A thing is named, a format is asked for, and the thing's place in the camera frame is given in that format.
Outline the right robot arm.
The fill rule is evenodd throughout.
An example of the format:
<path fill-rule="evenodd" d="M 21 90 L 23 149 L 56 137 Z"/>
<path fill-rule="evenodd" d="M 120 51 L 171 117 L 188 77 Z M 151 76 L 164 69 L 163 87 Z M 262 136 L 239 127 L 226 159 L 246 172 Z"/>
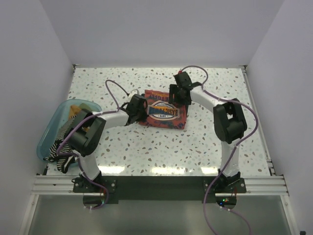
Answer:
<path fill-rule="evenodd" d="M 192 82 L 185 71 L 179 71 L 174 78 L 176 84 L 169 87 L 170 103 L 189 106 L 195 102 L 213 114 L 214 131 L 222 146 L 221 166 L 213 187 L 230 192 L 241 177 L 237 144 L 247 130 L 241 105 L 237 99 L 226 100 L 209 94 L 200 82 Z"/>

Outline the red tank top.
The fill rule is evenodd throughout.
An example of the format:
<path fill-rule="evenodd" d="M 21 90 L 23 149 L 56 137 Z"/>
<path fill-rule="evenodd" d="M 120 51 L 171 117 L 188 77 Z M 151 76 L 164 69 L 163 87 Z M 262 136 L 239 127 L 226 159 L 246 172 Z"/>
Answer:
<path fill-rule="evenodd" d="M 186 125 L 186 106 L 169 103 L 169 93 L 145 90 L 147 100 L 147 115 L 142 126 L 183 130 Z"/>

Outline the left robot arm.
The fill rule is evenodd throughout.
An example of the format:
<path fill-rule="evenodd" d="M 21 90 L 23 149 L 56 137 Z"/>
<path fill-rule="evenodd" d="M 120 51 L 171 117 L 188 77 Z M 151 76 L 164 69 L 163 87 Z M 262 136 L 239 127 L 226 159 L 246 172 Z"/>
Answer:
<path fill-rule="evenodd" d="M 90 192 L 96 192 L 104 186 L 101 182 L 102 173 L 92 155 L 98 147 L 103 131 L 146 120 L 147 108 L 147 100 L 139 94 L 134 94 L 129 102 L 116 111 L 91 112 L 82 109 L 74 118 L 65 142 L 72 148 L 78 160 L 84 186 Z"/>

